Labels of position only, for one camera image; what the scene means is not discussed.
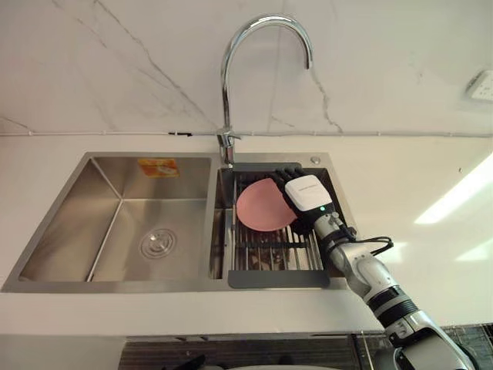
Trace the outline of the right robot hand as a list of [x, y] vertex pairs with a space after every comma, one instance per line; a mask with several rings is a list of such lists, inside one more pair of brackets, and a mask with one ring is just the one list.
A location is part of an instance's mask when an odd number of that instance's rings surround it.
[[318, 177], [307, 173], [302, 167], [275, 169], [270, 178], [296, 216], [290, 224], [296, 234], [309, 234], [320, 222], [329, 220], [335, 211], [327, 188]]

